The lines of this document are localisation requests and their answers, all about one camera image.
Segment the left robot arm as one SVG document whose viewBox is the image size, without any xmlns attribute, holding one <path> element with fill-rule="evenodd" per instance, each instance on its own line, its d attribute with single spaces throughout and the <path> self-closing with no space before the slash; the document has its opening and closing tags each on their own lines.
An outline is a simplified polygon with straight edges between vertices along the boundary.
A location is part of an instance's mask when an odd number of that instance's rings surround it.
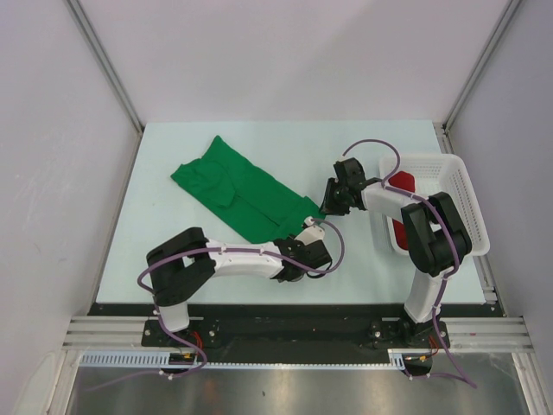
<svg viewBox="0 0 553 415">
<path fill-rule="evenodd" d="M 308 273 L 316 277 L 333 264 L 323 240 L 324 230 L 306 227 L 297 236 L 262 244 L 228 245 L 191 227 L 146 254 L 150 292 L 161 316 L 161 335 L 179 346 L 191 335 L 188 300 L 210 279 L 253 276 L 295 282 Z"/>
</svg>

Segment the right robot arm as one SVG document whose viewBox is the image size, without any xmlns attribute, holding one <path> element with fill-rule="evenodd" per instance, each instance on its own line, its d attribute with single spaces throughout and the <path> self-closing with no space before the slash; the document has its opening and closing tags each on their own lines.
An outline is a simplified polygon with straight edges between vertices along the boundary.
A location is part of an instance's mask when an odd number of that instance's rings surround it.
<svg viewBox="0 0 553 415">
<path fill-rule="evenodd" d="M 423 197 L 382 179 L 368 179 L 353 157 L 335 162 L 334 173 L 335 177 L 327 180 L 323 214 L 343 216 L 357 208 L 404 225 L 416 272 L 404 303 L 409 319 L 400 322 L 398 335 L 405 345 L 418 347 L 429 338 L 427 322 L 439 314 L 448 278 L 473 247 L 454 200 L 445 192 Z"/>
</svg>

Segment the green t shirt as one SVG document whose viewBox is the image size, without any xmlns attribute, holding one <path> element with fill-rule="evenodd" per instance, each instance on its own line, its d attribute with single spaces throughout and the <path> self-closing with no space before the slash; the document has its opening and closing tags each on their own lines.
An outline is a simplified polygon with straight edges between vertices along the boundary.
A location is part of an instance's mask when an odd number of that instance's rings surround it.
<svg viewBox="0 0 553 415">
<path fill-rule="evenodd" d="M 252 244 L 296 236 L 319 207 L 242 156 L 217 136 L 200 158 L 171 179 Z"/>
</svg>

